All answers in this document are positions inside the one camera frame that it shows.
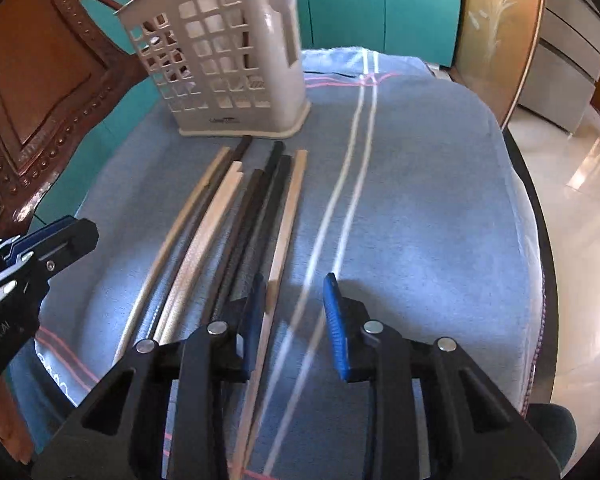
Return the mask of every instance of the tiled floor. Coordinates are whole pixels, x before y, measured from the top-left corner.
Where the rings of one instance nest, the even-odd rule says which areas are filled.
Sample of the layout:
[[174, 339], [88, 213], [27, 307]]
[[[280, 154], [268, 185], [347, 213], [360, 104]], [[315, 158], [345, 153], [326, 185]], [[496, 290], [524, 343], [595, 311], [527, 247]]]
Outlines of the tiled floor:
[[519, 108], [509, 128], [545, 216], [558, 285], [558, 363], [552, 402], [578, 427], [570, 467], [600, 431], [600, 117], [576, 133]]

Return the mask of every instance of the black clamp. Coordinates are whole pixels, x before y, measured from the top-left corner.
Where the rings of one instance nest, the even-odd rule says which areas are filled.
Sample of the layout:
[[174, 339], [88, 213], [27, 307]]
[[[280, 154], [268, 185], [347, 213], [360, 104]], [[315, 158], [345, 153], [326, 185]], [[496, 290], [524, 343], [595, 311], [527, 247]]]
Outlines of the black clamp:
[[31, 477], [161, 478], [171, 385], [178, 380], [168, 478], [227, 480], [221, 389], [249, 379], [265, 293], [258, 274], [248, 297], [229, 303], [221, 320], [200, 326], [188, 339], [136, 343], [69, 416]]
[[558, 480], [542, 438], [453, 339], [433, 345], [403, 338], [343, 298], [334, 274], [324, 309], [340, 377], [369, 381], [365, 480], [419, 480], [412, 380], [422, 387], [432, 479]]

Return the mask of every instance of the basket logo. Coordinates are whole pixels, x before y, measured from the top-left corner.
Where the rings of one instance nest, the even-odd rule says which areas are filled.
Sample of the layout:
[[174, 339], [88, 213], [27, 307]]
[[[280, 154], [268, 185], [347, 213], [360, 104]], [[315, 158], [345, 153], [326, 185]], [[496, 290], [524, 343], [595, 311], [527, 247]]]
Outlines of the basket logo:
[[235, 117], [220, 117], [220, 118], [211, 118], [209, 119], [210, 123], [222, 123], [222, 124], [237, 124], [240, 122], [240, 119], [236, 119]]

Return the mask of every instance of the white stripe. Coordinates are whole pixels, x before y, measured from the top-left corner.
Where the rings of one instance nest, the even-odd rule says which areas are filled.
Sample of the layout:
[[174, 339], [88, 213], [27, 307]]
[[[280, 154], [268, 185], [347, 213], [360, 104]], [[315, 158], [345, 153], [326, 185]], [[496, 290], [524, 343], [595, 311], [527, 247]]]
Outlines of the white stripe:
[[[366, 50], [363, 50], [363, 66], [365, 70], [365, 75], [368, 72], [368, 61], [366, 59]], [[314, 247], [311, 252], [311, 256], [309, 257], [309, 263], [307, 266], [306, 273], [304, 275], [304, 282], [302, 283], [302, 290], [300, 291], [300, 297], [298, 298], [298, 302], [294, 308], [293, 316], [291, 317], [291, 322], [289, 323], [289, 327], [286, 329], [285, 337], [282, 340], [282, 344], [280, 345], [280, 350], [278, 351], [278, 355], [276, 356], [276, 361], [273, 365], [273, 370], [271, 372], [269, 381], [267, 381], [267, 389], [265, 391], [264, 400], [260, 405], [260, 409], [256, 417], [254, 418], [253, 425], [251, 427], [251, 433], [249, 437], [249, 445], [247, 446], [247, 456], [245, 459], [245, 465], [249, 463], [249, 457], [251, 455], [251, 450], [255, 445], [255, 440], [258, 437], [258, 433], [260, 432], [260, 426], [262, 421], [264, 420], [264, 416], [267, 413], [267, 409], [269, 407], [269, 403], [271, 402], [271, 397], [273, 396], [273, 391], [280, 380], [280, 374], [282, 373], [282, 368], [285, 365], [286, 356], [288, 355], [291, 349], [291, 343], [293, 342], [294, 335], [296, 330], [298, 329], [298, 325], [302, 320], [302, 316], [304, 315], [304, 309], [306, 307], [306, 302], [309, 298], [309, 291], [311, 290], [311, 286], [314, 280], [315, 267], [318, 264], [318, 259], [320, 258], [320, 253], [322, 252], [322, 246], [324, 244], [324, 239], [327, 234], [327, 230], [329, 228], [329, 224], [331, 223], [331, 218], [333, 217], [333, 212], [335, 210], [338, 199], [340, 198], [340, 194], [342, 193], [342, 188], [344, 187], [344, 183], [347, 179], [347, 175], [349, 174], [349, 168], [351, 166], [351, 159], [353, 158], [353, 151], [356, 146], [356, 137], [358, 134], [358, 125], [360, 123], [360, 114], [362, 113], [362, 107], [365, 102], [365, 86], [363, 84], [360, 85], [360, 90], [358, 92], [358, 105], [356, 106], [356, 111], [353, 114], [353, 119], [351, 121], [351, 129], [349, 132], [349, 143], [347, 145], [347, 152], [344, 156], [344, 161], [342, 163], [342, 168], [340, 169], [340, 175], [338, 176], [338, 180], [336, 181], [336, 186], [333, 188], [331, 192], [331, 197], [329, 198], [329, 202], [327, 204], [327, 209], [325, 209], [324, 215], [322, 216], [322, 221], [320, 222], [320, 227], [318, 228], [318, 235], [314, 242]]]
[[[378, 73], [378, 53], [374, 52], [374, 74]], [[340, 240], [338, 241], [338, 250], [336, 252], [336, 259], [333, 263], [333, 273], [336, 278], [340, 277], [340, 269], [342, 268], [342, 261], [344, 259], [344, 253], [347, 250], [347, 241], [349, 240], [349, 233], [351, 232], [351, 226], [353, 224], [353, 217], [356, 214], [358, 208], [358, 202], [360, 202], [360, 195], [362, 194], [362, 188], [365, 185], [366, 172], [369, 168], [369, 159], [371, 158], [371, 145], [374, 141], [374, 130], [376, 128], [376, 110], [378, 109], [378, 86], [376, 85], [376, 78], [374, 77], [374, 87], [372, 89], [371, 97], [371, 111], [369, 112], [368, 124], [366, 126], [366, 142], [365, 142], [365, 153], [362, 158], [362, 165], [360, 167], [360, 173], [356, 180], [356, 185], [353, 189], [353, 197], [347, 209], [347, 215], [344, 219], [344, 225], [340, 234]]]
[[[378, 73], [378, 53], [374, 52], [374, 74], [376, 73]], [[369, 112], [369, 119], [366, 126], [365, 153], [363, 155], [362, 165], [360, 166], [360, 173], [358, 174], [358, 178], [356, 179], [356, 185], [353, 190], [353, 196], [351, 198], [351, 202], [349, 203], [349, 208], [347, 209], [347, 215], [342, 226], [342, 231], [340, 232], [338, 251], [336, 253], [336, 257], [333, 263], [333, 272], [336, 275], [336, 277], [339, 276], [340, 269], [342, 268], [342, 261], [344, 259], [345, 250], [347, 249], [347, 241], [349, 240], [351, 225], [353, 224], [353, 218], [356, 214], [358, 202], [360, 201], [360, 195], [362, 194], [362, 188], [365, 184], [366, 172], [369, 167], [369, 159], [371, 158], [371, 147], [374, 139], [374, 130], [376, 128], [377, 110], [378, 85], [374, 84], [372, 90], [371, 111]], [[302, 359], [302, 364], [300, 365], [300, 373], [298, 374], [298, 378], [296, 379], [296, 384], [294, 385], [291, 397], [289, 397], [289, 402], [286, 405], [285, 414], [282, 416], [282, 420], [280, 420], [280, 427], [278, 428], [278, 432], [276, 433], [273, 445], [271, 446], [271, 450], [269, 451], [269, 457], [267, 458], [267, 463], [265, 464], [264, 470], [262, 472], [264, 476], [271, 475], [273, 466], [276, 464], [276, 460], [278, 459], [280, 448], [282, 447], [282, 442], [286, 437], [286, 433], [289, 429], [289, 425], [291, 424], [291, 420], [293, 419], [294, 412], [296, 411], [296, 407], [298, 406], [298, 401], [300, 400], [300, 396], [302, 395], [302, 390], [304, 390], [306, 380], [309, 377], [309, 371], [311, 370], [311, 366], [314, 362], [315, 355], [318, 351], [320, 340], [322, 339], [322, 336], [324, 334], [324, 327], [326, 324], [325, 321], [326, 319], [324, 315], [324, 309], [322, 309], [317, 324], [315, 325], [314, 333], [311, 336], [308, 349], [306, 351], [306, 354], [304, 354], [304, 358]]]

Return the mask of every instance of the beige wooden strip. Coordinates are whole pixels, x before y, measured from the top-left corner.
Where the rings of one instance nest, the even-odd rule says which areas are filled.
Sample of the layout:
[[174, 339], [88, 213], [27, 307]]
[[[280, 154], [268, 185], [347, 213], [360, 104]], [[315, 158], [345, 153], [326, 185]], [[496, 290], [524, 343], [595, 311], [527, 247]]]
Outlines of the beige wooden strip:
[[[296, 152], [294, 170], [291, 174], [289, 191], [286, 194], [285, 208], [282, 213], [282, 221], [280, 222], [278, 239], [276, 240], [276, 249], [273, 253], [273, 261], [269, 272], [269, 282], [267, 283], [267, 295], [265, 298], [265, 311], [262, 319], [262, 328], [260, 329], [256, 364], [253, 372], [251, 372], [251, 379], [247, 385], [247, 393], [245, 394], [242, 413], [240, 414], [238, 436], [235, 441], [234, 455], [232, 457], [233, 466], [231, 468], [231, 480], [238, 480], [242, 477], [242, 470], [249, 461], [250, 453], [247, 453], [247, 444], [250, 442], [251, 423], [253, 421], [253, 413], [258, 398], [262, 369], [264, 368], [264, 361], [267, 356], [267, 346], [269, 345], [269, 337], [273, 327], [276, 304], [278, 303], [280, 279], [282, 279], [282, 273], [285, 269], [286, 252], [289, 247], [289, 242], [291, 241], [294, 219], [296, 218], [296, 210], [298, 209], [302, 179], [304, 177], [304, 169], [306, 168], [306, 158], [306, 150], [298, 150]], [[251, 435], [253, 441], [255, 441], [256, 437], [256, 434]]]
[[214, 158], [214, 160], [211, 161], [211, 164], [209, 164], [206, 167], [205, 173], [203, 173], [202, 177], [200, 177], [200, 180], [193, 188], [189, 197], [187, 198], [187, 201], [184, 203], [182, 209], [178, 213], [178, 216], [176, 217], [175, 221], [173, 222], [173, 225], [171, 226], [171, 229], [169, 229], [169, 232], [167, 233], [164, 241], [162, 242], [160, 250], [158, 250], [158, 254], [155, 257], [155, 260], [152, 263], [146, 278], [144, 279], [144, 283], [140, 288], [140, 292], [138, 293], [138, 297], [136, 298], [134, 306], [131, 308], [131, 313], [129, 314], [129, 317], [126, 320], [125, 329], [122, 331], [122, 336], [120, 336], [120, 342], [118, 343], [116, 354], [113, 357], [113, 364], [118, 362], [118, 360], [122, 357], [122, 355], [128, 348], [129, 343], [131, 343], [131, 339], [136, 331], [139, 318], [144, 312], [144, 309], [151, 297], [151, 292], [155, 286], [156, 281], [160, 277], [160, 273], [164, 269], [164, 266], [169, 259], [169, 255], [171, 254], [171, 250], [173, 249], [174, 244], [180, 237], [180, 234], [184, 229], [184, 225], [186, 224], [187, 219], [200, 202], [200, 198], [202, 197], [203, 193], [208, 188], [214, 173], [216, 172], [220, 164], [222, 164], [222, 162], [228, 156], [230, 156], [230, 152], [231, 149], [227, 146], [224, 146], [223, 148], [220, 148], [218, 150], [218, 153], [216, 153], [216, 157]]
[[198, 280], [200, 272], [202, 272], [208, 250], [237, 194], [243, 176], [243, 173], [239, 171], [241, 168], [242, 163], [239, 161], [235, 161], [231, 165], [218, 188], [218, 192], [209, 204], [209, 209], [205, 213], [202, 222], [200, 222], [200, 227], [193, 237], [189, 249], [187, 249], [182, 266], [178, 270], [176, 279], [169, 291], [162, 316], [158, 320], [155, 340], [160, 344], [172, 342], [175, 336], [178, 322], [187, 306], [191, 289]]

